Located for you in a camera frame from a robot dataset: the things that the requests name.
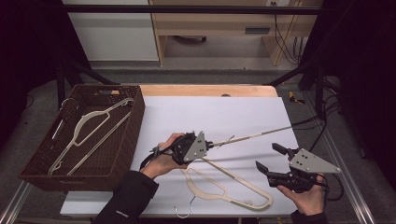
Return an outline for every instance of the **white table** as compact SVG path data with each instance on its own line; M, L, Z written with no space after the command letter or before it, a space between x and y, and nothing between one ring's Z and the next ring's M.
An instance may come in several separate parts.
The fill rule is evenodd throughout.
M173 132L205 131L206 140L219 142L233 135L237 138L290 126L282 99L278 97L145 96L145 103L146 111L132 170L138 170L140 162L147 157L149 151ZM292 129L287 129L220 148L211 148L207 156L228 171L270 193L274 202L268 209L253 212L223 200L195 198L191 217L278 217L294 211L295 205L277 189L270 188L266 176L255 167L255 161L259 161L270 171L289 171L287 157L272 150L272 143L297 147ZM228 195L238 201L266 201L201 160L194 161L190 166L218 181L228 190ZM222 190L194 172L191 176L202 191L222 193ZM185 176L175 170L157 177L156 181L160 183L160 187L141 217L177 217L174 206L180 214L188 214L193 194L186 184ZM61 214L95 217L111 196L111 192L69 192Z

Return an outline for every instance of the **wicker basket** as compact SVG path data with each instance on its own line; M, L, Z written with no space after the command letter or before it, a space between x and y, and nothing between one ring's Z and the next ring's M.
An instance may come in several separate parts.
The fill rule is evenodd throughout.
M71 142L81 117L92 111L106 110L125 98L134 100L112 109L109 111L110 116L104 114L89 119L81 127L76 139L78 143L108 117L108 120L83 144L70 147L62 159L60 168L49 175L51 165ZM123 175L130 170L144 111L145 103L139 86L75 86L19 178L43 190L113 190ZM128 119L99 144L73 174L68 175L70 170L129 112L131 113Z

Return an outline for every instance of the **metal frame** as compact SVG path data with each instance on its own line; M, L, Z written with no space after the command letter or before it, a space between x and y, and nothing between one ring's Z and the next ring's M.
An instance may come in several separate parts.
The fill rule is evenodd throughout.
M51 29L49 29L47 22L44 20L44 17L40 15L39 10L44 11L53 11L53 10L61 10L63 12L72 12L72 13L205 13L205 14L276 14L276 15L329 15L331 13L336 12L334 9L322 9L320 7L206 7L206 6L194 6L194 7L187 7L187 6L109 6L109 5L63 5L63 6L43 6L43 4L39 4L40 6L34 6L34 4L30 0L24 1L19 0L20 7L24 8L24 12L27 17L32 17L34 20L31 21L33 26L37 29L37 31L42 35L49 35L54 36ZM283 81L290 79L302 72L305 72L307 69L318 68L321 60L325 58L322 54L326 55L326 50L332 46L332 44L336 41L336 32L334 30L337 28L339 22L342 21L347 11L351 8L355 0L350 0L349 5L341 10L344 10L343 15L340 17L340 20L334 25L332 31L326 36L323 40L320 47L316 50L315 54L313 55L313 59L309 60L307 63L301 64L298 68L294 69L293 71L287 73L285 76L269 83L271 86L277 86L281 84ZM70 71L70 61L65 60L63 56L64 49L62 46L56 46L60 42L50 42L52 46L56 47L55 50L51 51L54 54L54 58L59 60L59 70L57 74L58 79L58 91L64 92L64 82L63 78L64 75L68 79L68 81L73 82L70 83L72 85L79 83L81 78L77 72L73 74ZM102 77L97 76L95 73L91 73L96 79L101 79L104 82L107 80ZM312 84L312 77L310 78L311 81L305 83L304 88L307 85ZM64 97L64 93L58 93L58 100L62 102L61 98ZM312 112L315 114L315 109L312 106L312 100L310 97L307 97L308 103L312 109ZM338 165L342 170L343 173L341 174L341 180L346 187L346 193L349 196L352 205L354 206L355 212L358 216L358 219L361 223L371 224L375 223L374 218L367 207L364 199L361 196L361 192L357 187L356 183L354 182L352 176L348 172L346 165L344 164L340 154L338 153L338 149L336 148L334 142L330 134L326 131L325 132L325 141L327 144L327 149L329 154L332 157L332 161ZM25 199L27 198L29 191L32 185L22 181L20 187L18 188L17 192L14 194L11 202L9 203L7 209L2 213L0 216L0 223L13 223L16 216L18 215Z

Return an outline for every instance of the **wire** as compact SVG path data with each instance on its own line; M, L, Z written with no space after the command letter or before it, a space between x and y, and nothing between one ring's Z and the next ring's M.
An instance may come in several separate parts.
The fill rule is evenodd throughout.
M315 139L315 141L312 144L311 148L309 148L309 150L308 150L309 152L312 152L312 150L314 149L314 147L317 144L317 142L319 141L320 137L323 135L324 130L326 129L326 126L327 126L327 121L324 121L324 125L323 125L322 129L320 130L320 133L319 133L317 139Z
M340 185L340 190L341 190L341 192L340 192L340 195L338 195L337 197L335 197L335 198L328 198L327 200L328 200L328 201L331 201L331 202L335 202L335 201L339 201L339 200L344 196L345 189L344 189L343 183L341 183L340 177L338 177L338 175L335 175L335 174L332 174L332 175L335 177L335 179L337 180L338 184Z
M288 46L286 45L286 41L283 39L283 36L282 36L282 34L280 33L280 31L279 31L279 29L278 29L278 27L277 27L276 14L274 15L274 18L275 18L275 41L276 41L277 45L280 47L280 50L282 50L283 55L285 55L285 58L286 58L286 60L288 60L289 63L298 64L298 63L296 62L296 60L291 56L291 54L290 54L290 52L289 52L289 49L288 49ZM277 40L277 34L276 34L276 33L279 33L280 38L282 39L282 42L283 42L283 46L284 46L285 49L286 49L286 52L289 54L289 57L291 57L291 58L293 59L294 62L291 62L291 61L290 61L288 55L285 53L285 50L283 50L283 47L279 44L279 41Z
M325 181L325 184L327 186L327 188L324 188L324 190L323 190L323 192L324 192L324 195L323 195L323 210L324 210L326 208L326 206L327 206L327 201L328 201L329 192L330 192L330 186L327 184L328 181L327 181L327 178L324 175L318 174L318 176L321 176L323 178L323 180Z
M330 99L332 99L333 97L335 97L335 98L338 99L338 93L332 94L332 95L328 96L324 101L325 101L325 102L328 102L328 101L329 101Z
M300 60L302 59L302 53L303 53L304 37L300 36L300 47L299 47L298 52L296 52L297 39L298 39L298 37L295 36L294 42L293 42L293 57L297 61L297 63L300 64Z
M315 125L315 126L311 126L311 127L308 127L308 128L299 128L299 129L293 129L293 130L299 130L299 131L301 131L301 130L311 130L311 129L314 129L314 128L316 128L316 127L318 127L318 126L321 126L323 124L323 122L322 123L320 123L320 124L317 124L317 125Z
M330 106L329 106L328 108L326 108L324 111L326 112L326 111L330 110L330 109L333 108L336 104L338 104L338 103L334 103L334 104L330 105ZM310 122L310 121L313 121L313 120L315 120L315 119L317 119L317 118L318 118L318 115L315 115L315 116L313 116L312 118L304 119L304 120L302 120L302 121L292 123L291 126L292 126L292 127L295 127L295 126L298 126L298 125L301 125L301 124L305 124L305 123L308 123L308 122Z

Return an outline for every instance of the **person's right hand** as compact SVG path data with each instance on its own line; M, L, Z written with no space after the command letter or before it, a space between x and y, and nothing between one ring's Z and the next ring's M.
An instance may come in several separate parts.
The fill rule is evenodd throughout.
M321 183L323 177L318 175L317 181ZM323 189L322 186L314 185L311 190L296 193L284 186L277 186L286 197L290 198L297 206L298 211L306 216L323 213Z
M172 135L164 143L158 144L160 148L167 148L172 145L175 140L184 133L172 133ZM174 169L187 169L188 164L178 165L172 156L162 154L157 158L152 159L140 172L152 179L159 175L165 175Z

